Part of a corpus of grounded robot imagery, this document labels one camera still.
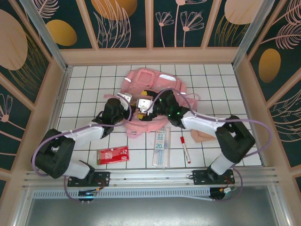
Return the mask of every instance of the red package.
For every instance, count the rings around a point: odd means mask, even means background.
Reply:
[[[128,146],[107,148],[97,151],[97,165],[128,161]]]

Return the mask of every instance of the robotic arm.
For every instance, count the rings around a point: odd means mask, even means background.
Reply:
[[[143,93],[152,97],[152,100],[138,99],[136,105],[130,105],[131,117],[138,108],[138,116],[142,121],[151,121],[158,115],[165,115],[174,126],[196,129],[218,139],[222,154],[207,169],[207,175],[212,181],[223,175],[232,165],[239,163],[255,144],[253,136],[242,122],[219,122],[215,117],[193,114],[189,108],[179,106],[171,90],[164,91],[157,99],[158,93],[156,92],[146,90]],[[132,99],[130,94],[119,95],[122,95],[130,103]],[[91,184],[94,180],[95,169],[83,161],[72,160],[73,149],[92,140],[102,139],[113,131],[113,127],[94,127],[94,124],[115,125],[125,118],[131,119],[129,114],[129,106],[125,100],[109,99],[105,104],[104,111],[92,120],[89,127],[52,139],[44,144],[36,155],[35,166],[54,179],[60,176],[72,176]],[[238,119],[238,117],[231,116],[229,119]],[[42,142],[60,133],[56,129],[51,129],[46,133]]]

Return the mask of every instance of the pink backpack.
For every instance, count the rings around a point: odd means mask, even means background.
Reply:
[[[151,99],[152,97],[142,95],[144,90],[151,90],[159,93],[166,88],[174,88],[184,94],[186,97],[186,85],[175,76],[158,72],[150,69],[138,69],[130,71],[124,79],[121,86],[121,93],[129,93],[133,96],[132,101],[137,99]],[[187,107],[184,99],[175,93],[176,100],[180,106]],[[188,102],[194,110],[197,108],[197,100],[194,98],[187,98]],[[141,121],[138,119],[138,109],[133,115],[133,118],[125,127],[127,128],[127,136],[129,138],[137,138],[143,132],[151,132],[161,129],[168,123],[166,116],[157,116],[152,121]]]

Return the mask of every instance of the yellow circle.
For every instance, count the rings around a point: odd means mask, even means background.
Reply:
[[[265,50],[259,61],[259,77],[269,83],[277,76],[281,65],[281,57],[277,50],[269,48]]]
[[[127,12],[130,17],[137,9],[137,0],[91,0],[96,11],[104,18],[110,20],[121,20],[123,15],[118,17],[116,4]]]
[[[262,0],[227,0],[225,17],[232,24],[250,24]]]
[[[0,65],[9,70],[20,69],[27,58],[26,33],[19,22],[0,9]]]
[[[52,38],[57,44],[71,46],[76,43],[75,30],[63,20],[52,20],[46,24]]]

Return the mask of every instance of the pink fabric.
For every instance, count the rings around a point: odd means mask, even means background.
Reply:
[[[129,93],[133,96],[132,102],[140,98],[151,99],[152,97],[144,96],[141,93],[144,90],[150,90],[155,92],[160,92],[166,88],[174,88],[182,93],[186,93],[186,85],[176,77],[158,72],[151,69],[138,69],[136,71],[130,71],[126,79],[124,79],[121,86],[121,93]],[[113,95],[105,95],[106,97],[115,97]],[[187,107],[186,102],[183,98],[175,93],[175,98],[178,101],[179,105]],[[196,110],[197,100],[193,98],[188,98],[189,104],[192,108]],[[138,109],[133,115],[133,118],[128,122],[125,127],[127,128],[127,136],[129,138],[137,138],[143,132],[151,132],[161,129],[168,123],[166,116],[158,116],[152,121],[141,121],[137,117]]]

